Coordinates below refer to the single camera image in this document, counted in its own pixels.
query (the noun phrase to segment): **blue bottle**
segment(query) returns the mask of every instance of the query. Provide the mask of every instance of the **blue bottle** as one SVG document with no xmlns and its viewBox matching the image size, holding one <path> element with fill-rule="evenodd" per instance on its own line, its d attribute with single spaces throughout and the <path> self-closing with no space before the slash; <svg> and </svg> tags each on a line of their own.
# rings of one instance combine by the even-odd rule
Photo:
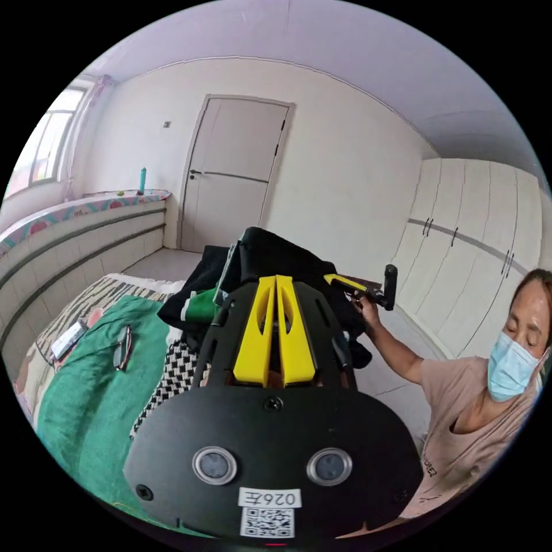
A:
<svg viewBox="0 0 552 552">
<path fill-rule="evenodd" d="M 143 196 L 145 190 L 145 167 L 140 171 L 140 188 L 138 190 L 138 195 Z"/>
</svg>

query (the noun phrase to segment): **checkered fabric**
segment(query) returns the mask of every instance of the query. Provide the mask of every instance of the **checkered fabric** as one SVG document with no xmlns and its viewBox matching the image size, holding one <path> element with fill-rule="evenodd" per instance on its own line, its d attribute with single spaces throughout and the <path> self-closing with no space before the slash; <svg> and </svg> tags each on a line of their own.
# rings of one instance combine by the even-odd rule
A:
<svg viewBox="0 0 552 552">
<path fill-rule="evenodd" d="M 198 355 L 189 350 L 180 340 L 173 341 L 167 348 L 163 375 L 153 392 L 148 404 L 134 422 L 130 433 L 133 439 L 143 421 L 156 407 L 164 401 L 190 389 L 196 372 Z M 202 385 L 209 374 L 209 365 L 204 371 Z"/>
</svg>

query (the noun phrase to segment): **black cloth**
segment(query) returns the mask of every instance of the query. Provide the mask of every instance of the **black cloth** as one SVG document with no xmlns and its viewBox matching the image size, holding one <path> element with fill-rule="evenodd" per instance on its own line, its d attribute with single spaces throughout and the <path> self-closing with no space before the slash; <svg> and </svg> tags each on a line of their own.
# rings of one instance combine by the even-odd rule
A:
<svg viewBox="0 0 552 552">
<path fill-rule="evenodd" d="M 159 309 L 157 315 L 163 322 L 183 331 L 192 327 L 196 329 L 195 323 L 185 322 L 181 319 L 184 303 L 190 298 L 192 292 L 213 289 L 217 285 L 220 275 L 223 273 L 228 251 L 228 247 L 205 246 L 200 262 L 182 289 L 170 297 Z"/>
<path fill-rule="evenodd" d="M 324 276 L 336 274 L 333 263 L 319 259 L 310 251 L 276 234 L 251 227 L 240 241 L 241 283 L 256 281 L 264 276 L 291 276 L 323 293 L 343 331 L 356 339 L 364 332 L 364 319 L 351 305 L 345 294 L 329 286 Z"/>
<path fill-rule="evenodd" d="M 364 321 L 349 303 L 345 294 L 327 284 L 326 274 L 335 274 L 335 265 L 319 259 L 310 251 L 299 247 L 272 232 L 257 227 L 248 228 L 237 243 L 239 256 L 234 255 L 228 266 L 221 289 L 231 293 L 241 284 L 260 277 L 281 274 L 322 292 L 335 313 L 343 331 L 350 336 L 351 356 L 355 368 L 363 368 L 371 360 L 371 353 L 356 339 L 364 331 Z M 214 288 L 220 280 L 230 248 L 206 246 L 198 266 L 187 279 L 180 292 L 175 293 L 161 307 L 158 316 L 165 323 L 182 330 L 182 341 L 196 352 L 201 348 L 207 323 L 181 320 L 182 308 L 192 291 Z"/>
</svg>

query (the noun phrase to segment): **face mask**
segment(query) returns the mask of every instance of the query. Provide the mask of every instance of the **face mask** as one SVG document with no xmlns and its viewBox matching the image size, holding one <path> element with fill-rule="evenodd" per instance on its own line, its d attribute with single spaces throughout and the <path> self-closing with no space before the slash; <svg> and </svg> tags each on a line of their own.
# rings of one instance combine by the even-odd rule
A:
<svg viewBox="0 0 552 552">
<path fill-rule="evenodd" d="M 487 387 L 491 398 L 503 403 L 521 395 L 539 362 L 519 343 L 501 332 L 487 367 Z"/>
</svg>

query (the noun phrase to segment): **yellow plastic part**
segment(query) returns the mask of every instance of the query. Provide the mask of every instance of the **yellow plastic part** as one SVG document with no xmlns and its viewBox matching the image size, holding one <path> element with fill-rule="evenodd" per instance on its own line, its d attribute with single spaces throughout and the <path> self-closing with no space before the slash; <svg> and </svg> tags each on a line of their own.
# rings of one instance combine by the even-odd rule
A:
<svg viewBox="0 0 552 552">
<path fill-rule="evenodd" d="M 334 280 L 337 280 L 338 282 L 343 282 L 347 286 L 350 286 L 352 288 L 359 289 L 363 292 L 367 290 L 366 286 L 363 286 L 361 283 L 355 282 L 353 280 L 349 280 L 348 278 L 344 278 L 343 276 L 340 276 L 339 274 L 326 274 L 324 276 L 324 279 L 331 285 Z"/>
<path fill-rule="evenodd" d="M 292 278 L 276 276 L 280 364 L 284 386 L 311 381 L 315 376 L 311 348 L 295 295 Z M 286 316 L 290 323 L 286 330 Z"/>
<path fill-rule="evenodd" d="M 261 384 L 263 387 L 268 384 L 275 293 L 276 276 L 259 278 L 259 286 L 241 340 L 240 352 L 234 364 L 234 377 L 238 381 Z M 260 326 L 265 315 L 264 328 L 261 331 Z"/>
</svg>

